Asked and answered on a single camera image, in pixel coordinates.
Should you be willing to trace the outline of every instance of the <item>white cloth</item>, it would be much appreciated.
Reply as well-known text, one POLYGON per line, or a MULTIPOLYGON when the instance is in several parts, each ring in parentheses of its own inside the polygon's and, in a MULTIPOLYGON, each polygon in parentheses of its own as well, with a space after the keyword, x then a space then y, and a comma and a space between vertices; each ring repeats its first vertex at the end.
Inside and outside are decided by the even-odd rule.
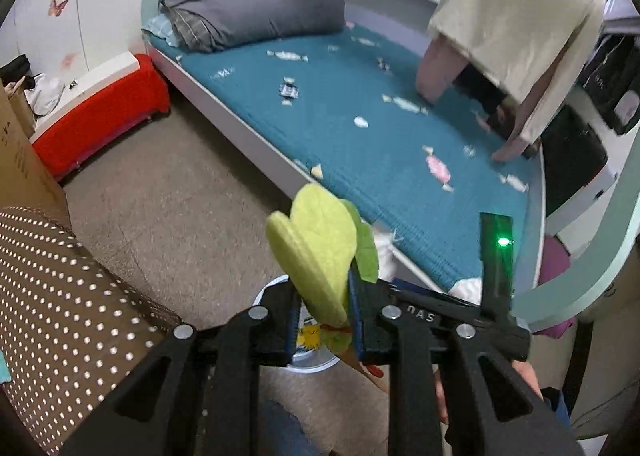
POLYGON ((441 0, 430 32, 443 34, 496 86, 524 101, 564 57, 526 121, 533 143, 562 104, 598 39, 606 0, 441 0))
POLYGON ((375 225, 372 229, 373 240, 378 252, 378 279, 390 283, 391 280, 396 277, 397 270, 396 257, 391 250, 396 239, 396 234, 377 229, 375 225))
POLYGON ((25 90, 29 106, 38 117, 49 115, 60 102, 65 91, 65 84, 58 77, 48 77, 47 74, 36 75, 36 88, 25 90))
POLYGON ((479 306, 482 301, 482 279, 480 277, 460 279, 451 287, 449 295, 479 306))

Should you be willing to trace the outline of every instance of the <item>green felt leaf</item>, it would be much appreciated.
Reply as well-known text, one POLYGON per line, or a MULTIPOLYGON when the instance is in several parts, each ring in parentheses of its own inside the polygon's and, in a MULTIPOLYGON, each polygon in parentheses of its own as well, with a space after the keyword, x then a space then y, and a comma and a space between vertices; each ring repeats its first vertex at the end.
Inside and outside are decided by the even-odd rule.
POLYGON ((358 237, 345 206, 324 187, 310 183, 293 200, 290 219, 313 253, 326 283, 348 310, 347 274, 358 237))
POLYGON ((267 219, 266 233, 277 262, 289 274, 316 321, 337 328, 347 324, 346 307, 340 294, 327 280, 316 256, 291 220, 279 211, 273 213, 267 219))
POLYGON ((320 341, 331 353, 340 355, 351 346, 351 334, 342 331, 329 331, 325 328, 320 329, 320 341))
POLYGON ((358 236, 358 246, 356 249, 356 264, 360 273, 360 279, 375 283, 378 280, 378 250, 373 240, 373 231, 369 224, 364 223, 360 218, 360 213, 354 204, 348 200, 341 200, 347 208, 353 223, 356 226, 358 236))

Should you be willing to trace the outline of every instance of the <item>butterfly wall decal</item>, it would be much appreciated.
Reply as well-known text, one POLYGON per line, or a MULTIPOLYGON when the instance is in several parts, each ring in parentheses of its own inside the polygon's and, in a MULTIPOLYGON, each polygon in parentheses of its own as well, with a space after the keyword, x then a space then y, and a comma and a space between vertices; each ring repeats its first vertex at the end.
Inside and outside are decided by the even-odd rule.
POLYGON ((51 0, 51 5, 49 5, 49 16, 59 18, 68 3, 69 0, 64 0, 61 3, 58 3, 56 0, 51 0))

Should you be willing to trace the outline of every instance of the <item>blue mattress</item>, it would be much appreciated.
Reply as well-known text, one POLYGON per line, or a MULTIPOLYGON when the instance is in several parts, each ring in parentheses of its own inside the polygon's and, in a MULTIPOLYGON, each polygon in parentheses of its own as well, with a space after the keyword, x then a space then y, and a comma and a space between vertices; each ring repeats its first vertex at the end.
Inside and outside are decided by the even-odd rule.
POLYGON ((362 27, 216 54, 185 52, 158 38, 151 42, 171 59, 182 56, 187 72, 289 159, 307 171, 321 164, 321 183, 352 201, 369 223, 395 230, 398 248, 444 290, 481 276, 481 211, 513 217, 519 245, 527 194, 504 177, 527 183, 530 165, 522 158, 507 165, 490 160, 502 141, 479 128, 476 101, 450 89, 428 107, 414 88, 419 58, 402 46, 362 27), (286 61, 268 50, 308 61, 286 61), (292 106, 282 104, 284 77, 299 88, 292 106), (402 109, 383 95, 428 112, 402 109), (368 128, 356 126, 356 117, 368 128), (431 174, 423 146, 447 166, 452 192, 431 174))

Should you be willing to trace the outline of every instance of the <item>red cloth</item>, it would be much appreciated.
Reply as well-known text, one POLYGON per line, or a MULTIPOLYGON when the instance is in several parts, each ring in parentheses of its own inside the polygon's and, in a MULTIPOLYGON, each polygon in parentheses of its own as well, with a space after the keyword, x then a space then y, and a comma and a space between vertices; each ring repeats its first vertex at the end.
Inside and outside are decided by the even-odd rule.
POLYGON ((169 111, 169 90, 149 56, 140 69, 72 109, 33 144, 56 180, 156 111, 169 111))

